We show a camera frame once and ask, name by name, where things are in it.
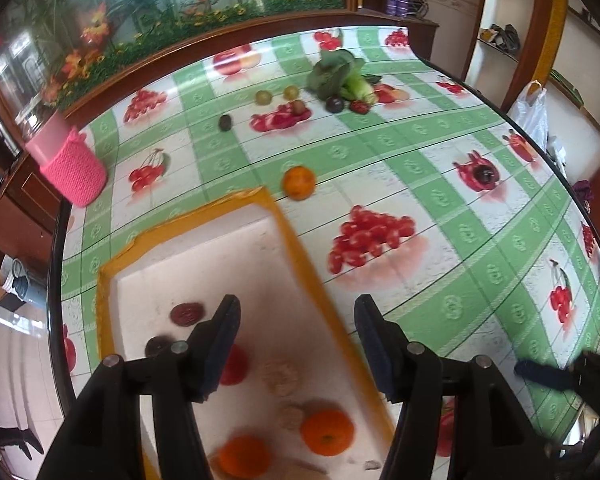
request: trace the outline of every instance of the bolt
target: bolt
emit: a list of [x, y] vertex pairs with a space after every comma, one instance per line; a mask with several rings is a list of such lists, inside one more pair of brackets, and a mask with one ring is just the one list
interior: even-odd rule
[[174, 354], [184, 354], [189, 349], [189, 345], [186, 341], [176, 341], [171, 345], [171, 351]]
[[491, 366], [491, 364], [493, 363], [493, 361], [491, 361], [491, 359], [489, 357], [487, 357], [486, 355], [477, 355], [475, 357], [475, 363], [480, 368], [489, 368]]
[[417, 342], [409, 343], [407, 345], [407, 350], [409, 351], [409, 353], [414, 355], [424, 354], [424, 345], [422, 343]]
[[120, 356], [118, 354], [108, 355], [102, 360], [102, 364], [104, 364], [107, 368], [113, 368], [119, 362]]

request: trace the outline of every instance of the orange fruit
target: orange fruit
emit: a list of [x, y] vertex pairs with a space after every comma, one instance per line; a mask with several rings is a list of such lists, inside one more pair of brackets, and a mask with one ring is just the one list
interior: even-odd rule
[[314, 172], [304, 166], [295, 166], [286, 170], [282, 177], [282, 189], [293, 200], [309, 198], [315, 189]]
[[353, 422], [339, 410], [325, 410], [307, 418], [300, 427], [302, 440], [315, 454], [336, 456], [353, 443]]
[[271, 455], [257, 436], [237, 436], [220, 448], [218, 463], [225, 473], [251, 480], [267, 472]]

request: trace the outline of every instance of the white plastic bag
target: white plastic bag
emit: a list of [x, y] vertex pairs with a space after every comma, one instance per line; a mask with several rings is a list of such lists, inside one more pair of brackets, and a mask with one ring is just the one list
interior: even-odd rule
[[509, 110], [509, 117], [545, 152], [549, 136], [546, 89], [538, 81], [527, 84]]

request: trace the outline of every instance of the green and white tablecloth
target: green and white tablecloth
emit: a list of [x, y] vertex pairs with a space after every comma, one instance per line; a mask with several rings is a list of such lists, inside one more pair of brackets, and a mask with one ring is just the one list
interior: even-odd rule
[[[167, 94], [155, 110], [125, 123], [129, 96], [84, 129], [109, 182], [86, 209], [72, 209], [66, 234], [62, 314], [77, 349], [76, 391], [99, 362], [98, 268], [144, 229], [231, 190], [264, 185], [351, 333], [354, 300], [368, 292], [387, 319], [439, 355], [493, 358], [544, 434], [560, 438], [568, 430], [579, 399], [525, 384], [513, 365], [526, 357], [565, 365], [583, 348], [600, 350], [600, 251], [587, 256], [586, 222], [542, 158], [533, 152], [530, 162], [520, 157], [504, 138], [510, 126], [496, 112], [466, 90], [457, 93], [408, 47], [385, 46], [394, 30], [341, 29], [344, 48], [368, 61], [365, 73], [382, 75], [383, 83], [410, 95], [377, 104], [366, 116], [331, 115], [303, 91], [310, 120], [265, 134], [250, 127], [252, 114], [284, 102], [286, 86], [304, 86], [319, 56], [310, 31], [252, 44], [260, 62], [235, 75], [219, 74], [211, 58], [193, 63], [146, 87]], [[254, 103], [261, 89], [276, 96], [268, 107]], [[234, 120], [229, 132], [218, 129], [224, 113]], [[129, 174], [155, 148], [168, 155], [168, 169], [134, 193]], [[496, 189], [477, 192], [462, 181], [454, 164], [473, 152], [497, 168]], [[311, 168], [319, 184], [309, 199], [293, 202], [283, 197], [280, 181], [299, 164]], [[417, 234], [335, 276], [327, 254], [355, 204], [411, 216]], [[573, 297], [568, 328], [550, 302], [551, 291], [564, 283], [558, 269]]]

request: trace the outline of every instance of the pink knitted cup sleeve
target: pink knitted cup sleeve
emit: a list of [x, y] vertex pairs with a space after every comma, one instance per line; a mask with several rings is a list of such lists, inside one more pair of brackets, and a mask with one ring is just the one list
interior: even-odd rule
[[96, 200], [107, 183], [107, 171], [84, 143], [85, 134], [74, 126], [56, 156], [40, 172], [78, 207]]

